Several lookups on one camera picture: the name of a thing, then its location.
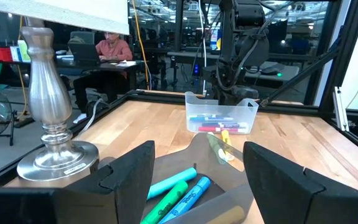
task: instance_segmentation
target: candlestick base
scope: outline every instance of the candlestick base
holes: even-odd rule
[[[21,187],[65,187],[93,171],[99,163],[98,148],[89,142],[70,141],[68,148],[41,148],[17,165]]]

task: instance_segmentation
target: yellow marker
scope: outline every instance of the yellow marker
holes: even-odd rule
[[[229,138],[229,131],[228,130],[223,130],[222,131],[222,141],[226,144],[228,144],[229,146],[231,146],[231,141],[230,141],[230,138]],[[228,152],[226,152],[226,159],[228,161],[232,161],[234,160],[234,156]]]

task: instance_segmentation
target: floor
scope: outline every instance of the floor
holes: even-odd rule
[[[167,60],[167,81],[170,83],[173,80],[173,69],[169,68],[169,61]],[[192,85],[190,74],[191,74],[191,65],[183,65],[183,68],[180,65],[180,68],[177,70],[177,87],[175,89],[172,86],[169,86],[167,91],[193,91],[196,92],[197,85]],[[144,76],[140,75],[138,81],[141,81]],[[307,80],[298,84],[296,87],[288,90],[284,93],[278,100],[285,101],[297,101],[302,102],[305,97],[305,91],[307,88]],[[268,94],[274,91],[274,89],[266,87],[257,87],[257,89],[263,93]],[[21,88],[6,88],[2,92],[7,96],[8,100],[12,103],[12,109],[17,110],[20,113],[24,108],[24,99]],[[74,104],[75,96],[71,95],[73,108],[77,108]],[[70,127],[73,123],[72,121],[80,114],[78,109],[73,109],[73,112],[70,116],[70,119],[67,121],[68,126]],[[9,134],[10,128],[7,128],[3,134]],[[34,122],[20,129],[14,129],[14,145],[9,146],[9,138],[1,137],[0,138],[0,169],[8,165],[8,163],[19,158],[23,154],[29,152],[31,149],[37,147],[41,144],[40,137],[43,133],[41,124]]]

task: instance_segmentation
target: laptop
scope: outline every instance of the laptop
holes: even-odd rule
[[[94,66],[101,63],[118,62],[117,60],[100,60],[94,44],[68,44],[74,61],[82,66]]]

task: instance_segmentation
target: teal marker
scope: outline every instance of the teal marker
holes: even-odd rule
[[[196,176],[197,176],[197,171],[194,168],[189,168],[163,181],[153,184],[150,187],[149,194],[147,195],[147,200],[150,198],[154,198],[155,196],[158,196],[163,192],[171,189],[173,186],[175,186],[175,184],[177,184],[181,180],[184,181],[191,180]]]
[[[179,181],[171,191],[144,217],[140,224],[156,224],[185,194],[189,186],[184,180]]]

